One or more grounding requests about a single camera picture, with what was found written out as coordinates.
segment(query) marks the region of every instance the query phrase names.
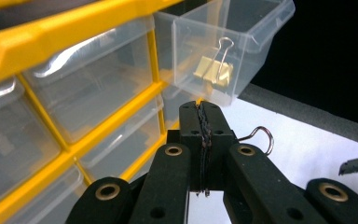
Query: metal clip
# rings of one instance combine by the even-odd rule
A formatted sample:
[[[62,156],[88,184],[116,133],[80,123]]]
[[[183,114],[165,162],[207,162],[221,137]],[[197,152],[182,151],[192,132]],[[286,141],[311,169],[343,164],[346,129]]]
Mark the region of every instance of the metal clip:
[[[257,128],[255,128],[255,129],[251,132],[251,134],[249,134],[249,135],[246,136],[246,137],[239,138],[238,141],[244,141],[244,140],[247,140],[247,139],[252,138],[253,136],[255,136],[255,134],[256,134],[259,130],[264,131],[264,132],[268,135],[268,138],[269,138],[269,146],[268,146],[268,149],[267,149],[267,151],[266,151],[266,155],[269,155],[269,154],[271,154],[272,149],[274,148],[274,137],[272,137],[271,132],[270,132],[267,128],[263,127],[263,126],[258,126]]]
[[[224,41],[227,41],[229,45],[225,49],[222,61],[219,62],[216,60],[216,58],[224,46]],[[211,81],[213,84],[217,84],[223,87],[227,86],[231,78],[233,66],[231,63],[225,63],[225,60],[228,51],[232,47],[234,47],[234,42],[230,38],[226,36],[221,37],[219,39],[219,49],[213,58],[210,59],[208,57],[202,56],[199,66],[197,67],[196,72],[194,72],[194,75],[196,77]]]

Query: metal wire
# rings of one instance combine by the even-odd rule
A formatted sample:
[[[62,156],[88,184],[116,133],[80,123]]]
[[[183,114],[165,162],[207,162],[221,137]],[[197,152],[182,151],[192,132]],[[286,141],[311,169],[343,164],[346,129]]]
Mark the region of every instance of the metal wire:
[[[268,138],[269,138],[269,146],[268,146],[268,149],[266,151],[266,155],[268,156],[269,154],[271,154],[272,152],[272,149],[274,148],[274,137],[272,136],[272,133],[265,127],[263,126],[258,126],[257,128],[255,128],[251,134],[249,134],[248,136],[246,137],[242,137],[242,138],[239,138],[238,141],[244,141],[244,140],[247,140],[247,139],[250,139],[252,138],[253,136],[255,136],[255,134],[259,131],[259,130],[262,130],[263,132],[265,132],[267,135],[268,135]]]

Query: binder clip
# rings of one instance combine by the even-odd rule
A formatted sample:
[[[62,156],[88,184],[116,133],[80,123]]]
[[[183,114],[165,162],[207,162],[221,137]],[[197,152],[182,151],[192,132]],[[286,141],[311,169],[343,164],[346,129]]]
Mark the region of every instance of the binder clip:
[[[227,46],[222,61],[219,62],[216,60],[217,55],[222,50],[223,42],[227,41],[229,45]],[[212,82],[213,85],[217,85],[219,87],[228,86],[231,80],[231,74],[233,70],[233,65],[231,63],[226,63],[226,56],[228,51],[234,47],[234,42],[228,37],[221,37],[219,39],[219,49],[213,56],[213,58],[208,58],[202,56],[200,63],[194,72],[195,77],[202,78],[203,80],[207,80]]]

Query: white table surface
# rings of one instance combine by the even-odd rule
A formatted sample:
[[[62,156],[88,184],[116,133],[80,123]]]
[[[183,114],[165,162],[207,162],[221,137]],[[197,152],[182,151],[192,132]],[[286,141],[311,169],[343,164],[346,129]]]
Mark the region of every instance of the white table surface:
[[[338,175],[342,162],[358,158],[357,142],[239,99],[222,110],[237,137],[249,135],[257,126],[271,131],[275,145],[268,157],[292,183],[304,189],[309,180],[324,177],[358,193],[358,173]],[[260,131],[244,143],[266,150],[269,139]],[[212,191],[208,198],[191,193],[188,223],[231,223],[223,205],[223,193]]]

